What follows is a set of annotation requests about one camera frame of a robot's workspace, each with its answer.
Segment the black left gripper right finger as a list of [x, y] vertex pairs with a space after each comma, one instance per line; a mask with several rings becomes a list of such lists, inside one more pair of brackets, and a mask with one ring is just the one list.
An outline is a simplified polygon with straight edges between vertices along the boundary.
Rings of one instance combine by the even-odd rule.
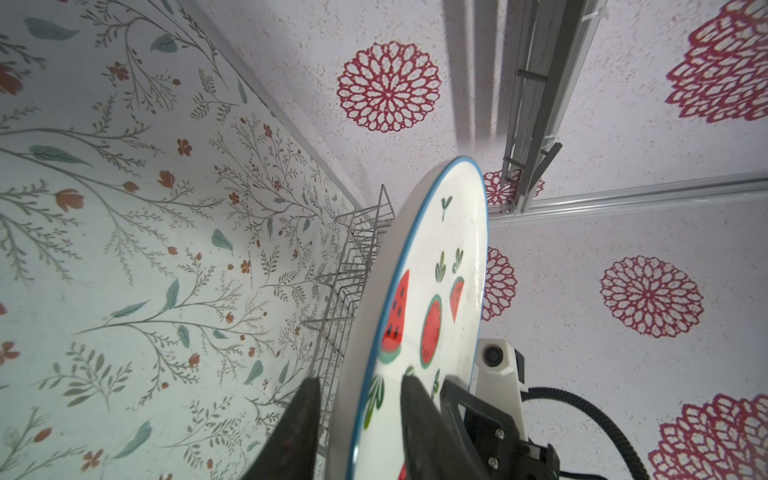
[[480, 478], [480, 472], [415, 376], [402, 378], [400, 412], [407, 479]]

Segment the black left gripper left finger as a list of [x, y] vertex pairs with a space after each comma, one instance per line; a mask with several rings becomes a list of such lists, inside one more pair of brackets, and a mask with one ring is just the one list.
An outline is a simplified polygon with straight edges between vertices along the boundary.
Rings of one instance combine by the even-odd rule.
[[320, 406], [319, 379], [304, 379], [258, 457], [241, 479], [313, 479]]

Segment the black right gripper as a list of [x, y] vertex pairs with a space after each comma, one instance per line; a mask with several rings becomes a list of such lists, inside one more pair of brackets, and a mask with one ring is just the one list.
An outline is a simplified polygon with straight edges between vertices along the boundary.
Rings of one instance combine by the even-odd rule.
[[478, 341], [475, 390], [448, 377], [440, 409], [477, 479], [558, 479], [560, 459], [550, 444], [532, 442], [522, 409], [524, 357], [507, 341]]

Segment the white round floral plate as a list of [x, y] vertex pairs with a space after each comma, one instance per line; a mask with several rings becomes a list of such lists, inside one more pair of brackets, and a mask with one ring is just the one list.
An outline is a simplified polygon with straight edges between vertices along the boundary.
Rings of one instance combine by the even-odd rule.
[[488, 209], [468, 157], [417, 184], [380, 240], [330, 416], [329, 479], [400, 479], [405, 376], [437, 402], [442, 383], [470, 380], [483, 310]]

